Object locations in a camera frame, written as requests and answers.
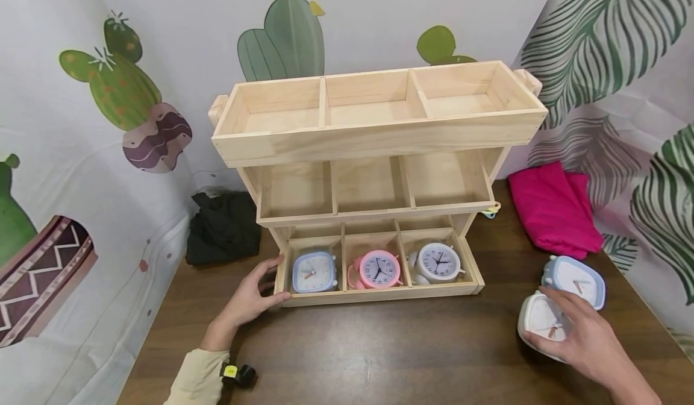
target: sleeve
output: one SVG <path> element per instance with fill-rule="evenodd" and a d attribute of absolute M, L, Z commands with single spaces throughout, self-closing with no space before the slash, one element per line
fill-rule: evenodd
<path fill-rule="evenodd" d="M 164 405 L 216 405 L 221 397 L 221 364 L 229 352 L 193 350 L 186 355 Z"/>

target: curtain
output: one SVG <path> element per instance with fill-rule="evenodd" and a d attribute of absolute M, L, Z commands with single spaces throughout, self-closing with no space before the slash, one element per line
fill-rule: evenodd
<path fill-rule="evenodd" d="M 603 250 L 694 360 L 691 5 L 548 0 L 519 63 L 549 115 L 499 176 L 556 160 L 588 173 Z"/>
<path fill-rule="evenodd" d="M 511 64 L 546 2 L 0 0 L 4 402 L 117 400 L 183 256 L 190 196 L 243 187 L 211 145 L 216 95 Z"/>

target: clock dial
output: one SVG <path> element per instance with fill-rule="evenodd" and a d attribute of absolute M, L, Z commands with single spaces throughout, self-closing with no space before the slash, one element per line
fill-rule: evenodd
<path fill-rule="evenodd" d="M 372 284 L 382 286 L 398 280 L 397 260 L 385 256 L 371 256 L 363 260 L 364 276 Z"/>
<path fill-rule="evenodd" d="M 332 276 L 332 262 L 333 259 L 325 255 L 301 260 L 296 272 L 297 290 L 305 292 L 328 286 Z"/>
<path fill-rule="evenodd" d="M 595 279 L 583 269 L 568 262 L 560 262 L 557 265 L 557 287 L 579 295 L 591 305 L 595 305 L 598 298 L 598 284 Z"/>
<path fill-rule="evenodd" d="M 438 277 L 450 277 L 460 269 L 457 260 L 441 246 L 425 249 L 422 253 L 422 263 L 427 271 Z"/>
<path fill-rule="evenodd" d="M 556 304 L 547 298 L 534 300 L 529 308 L 528 331 L 552 341 L 566 339 L 570 326 Z"/>

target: folded pink towel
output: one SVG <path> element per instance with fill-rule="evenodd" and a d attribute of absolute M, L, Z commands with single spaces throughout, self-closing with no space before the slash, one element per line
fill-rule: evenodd
<path fill-rule="evenodd" d="M 508 182 L 533 244 L 575 259 L 602 249 L 588 200 L 588 175 L 565 172 L 560 162 L 554 162 L 513 173 Z"/>

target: wooden tray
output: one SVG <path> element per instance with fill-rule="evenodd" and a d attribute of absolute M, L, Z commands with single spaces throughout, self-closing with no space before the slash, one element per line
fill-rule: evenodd
<path fill-rule="evenodd" d="M 476 150 L 245 168 L 257 223 L 289 226 L 361 218 L 481 212 L 494 205 Z"/>
<path fill-rule="evenodd" d="M 500 61 L 242 83 L 210 109 L 229 167 L 523 145 L 546 114 Z"/>
<path fill-rule="evenodd" d="M 429 242 L 452 245 L 460 256 L 465 274 L 453 283 L 416 285 L 407 267 L 407 255 Z M 313 306 L 319 304 L 360 303 L 361 301 L 406 300 L 411 298 L 475 295 L 484 287 L 484 280 L 464 237 L 458 237 L 449 216 L 423 219 L 380 219 L 328 224 L 326 226 L 296 227 L 283 250 L 285 262 L 280 265 L 275 280 L 275 294 L 289 291 L 292 299 L 283 306 Z M 347 285 L 348 265 L 357 256 L 370 250 L 388 250 L 401 261 L 402 286 L 387 289 L 356 290 Z M 327 250 L 337 259 L 337 290 L 296 294 L 292 289 L 293 262 L 302 253 Z"/>

